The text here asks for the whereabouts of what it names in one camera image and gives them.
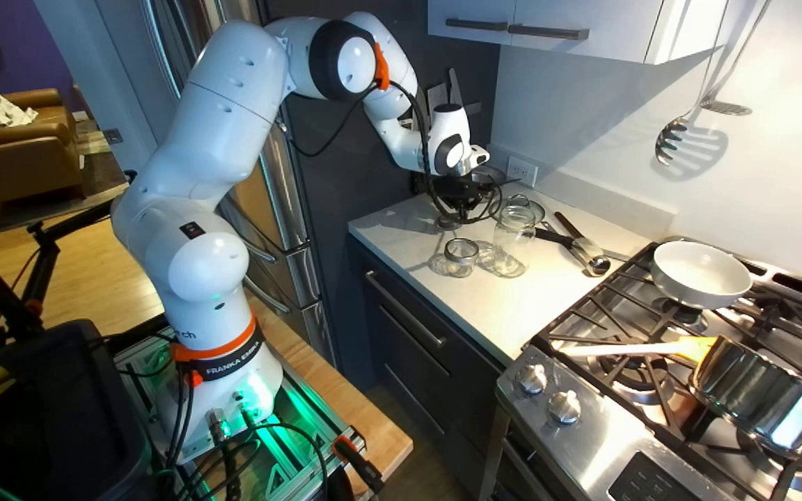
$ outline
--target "refrigerator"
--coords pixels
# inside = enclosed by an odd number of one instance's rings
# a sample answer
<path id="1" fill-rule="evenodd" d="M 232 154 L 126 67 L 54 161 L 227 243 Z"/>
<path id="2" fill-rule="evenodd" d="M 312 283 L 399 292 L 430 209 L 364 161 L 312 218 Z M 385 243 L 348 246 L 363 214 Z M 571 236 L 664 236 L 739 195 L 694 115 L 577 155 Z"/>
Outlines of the refrigerator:
<path id="1" fill-rule="evenodd" d="M 490 131 L 495 47 L 454 44 L 427 58 L 427 2 L 261 2 L 261 0 L 33 0 L 55 38 L 92 120 L 124 169 L 139 169 L 164 140 L 195 55 L 227 20 L 344 17 L 367 8 L 410 47 L 420 72 L 470 62 L 483 109 L 473 136 Z M 412 195 L 370 123 L 351 102 L 286 98 L 250 177 L 221 204 L 250 253 L 246 287 L 278 311 L 355 385 L 377 381 L 359 271 L 348 253 L 348 219 Z"/>

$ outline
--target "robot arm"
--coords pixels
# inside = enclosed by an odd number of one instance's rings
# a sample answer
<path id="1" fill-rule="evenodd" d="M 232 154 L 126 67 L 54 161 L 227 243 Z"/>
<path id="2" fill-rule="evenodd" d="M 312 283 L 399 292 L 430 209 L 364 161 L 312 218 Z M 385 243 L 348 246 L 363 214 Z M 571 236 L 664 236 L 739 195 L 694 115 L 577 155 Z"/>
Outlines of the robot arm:
<path id="1" fill-rule="evenodd" d="M 224 24 L 185 86 L 164 145 L 115 204 L 115 232 L 150 275 L 179 340 L 179 369 L 157 396 L 164 428 L 186 421 L 179 461 L 213 449 L 214 418 L 268 418 L 281 386 L 281 364 L 242 292 L 247 251 L 214 209 L 250 175 L 289 91 L 318 99 L 367 91 L 364 115 L 403 169 L 466 175 L 487 161 L 462 109 L 444 109 L 433 131 L 402 123 L 417 80 L 377 17 Z M 186 418 L 182 392 L 193 396 Z"/>

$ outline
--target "wall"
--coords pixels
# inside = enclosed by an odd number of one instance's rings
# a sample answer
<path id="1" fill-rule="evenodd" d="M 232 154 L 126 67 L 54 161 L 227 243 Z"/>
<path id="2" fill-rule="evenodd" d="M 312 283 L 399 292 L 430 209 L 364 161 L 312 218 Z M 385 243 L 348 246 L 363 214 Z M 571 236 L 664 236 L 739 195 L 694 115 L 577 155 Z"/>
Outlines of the wall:
<path id="1" fill-rule="evenodd" d="M 494 148 L 538 161 L 544 193 L 586 177 L 671 212 L 671 234 L 802 275 L 802 0 L 771 2 L 722 91 L 753 115 L 700 118 L 728 136 L 725 158 L 667 169 L 654 136 L 692 109 L 703 76 L 706 58 L 640 67 L 505 47 Z"/>
<path id="2" fill-rule="evenodd" d="M 55 86 L 72 109 L 72 77 L 33 0 L 0 0 L 0 91 Z"/>

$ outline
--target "gas stove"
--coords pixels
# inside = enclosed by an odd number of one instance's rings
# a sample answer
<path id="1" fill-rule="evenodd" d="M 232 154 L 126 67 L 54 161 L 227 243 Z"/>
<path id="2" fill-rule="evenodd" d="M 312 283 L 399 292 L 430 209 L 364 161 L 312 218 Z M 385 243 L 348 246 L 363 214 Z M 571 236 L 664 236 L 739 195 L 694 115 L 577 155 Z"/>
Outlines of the gas stove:
<path id="1" fill-rule="evenodd" d="M 515 424 L 534 478 L 562 497 L 802 497 L 802 445 L 770 449 L 694 396 L 678 357 L 569 357 L 571 346 L 722 337 L 802 376 L 802 282 L 743 262 L 753 290 L 725 308 L 687 308 L 651 282 L 654 246 L 548 324 L 498 379 L 498 424 Z"/>

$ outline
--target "kitchen cabinet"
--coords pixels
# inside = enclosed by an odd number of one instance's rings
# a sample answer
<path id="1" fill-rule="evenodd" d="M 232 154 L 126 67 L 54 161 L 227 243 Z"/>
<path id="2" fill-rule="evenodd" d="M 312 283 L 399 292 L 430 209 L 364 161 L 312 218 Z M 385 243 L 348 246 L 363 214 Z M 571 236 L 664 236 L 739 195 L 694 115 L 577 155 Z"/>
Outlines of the kitchen cabinet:
<path id="1" fill-rule="evenodd" d="M 383 381 L 406 404 L 448 470 L 476 495 L 502 362 L 370 251 L 357 247 L 357 257 Z"/>
<path id="2" fill-rule="evenodd" d="M 430 0 L 430 33 L 664 65 L 715 44 L 728 0 Z"/>

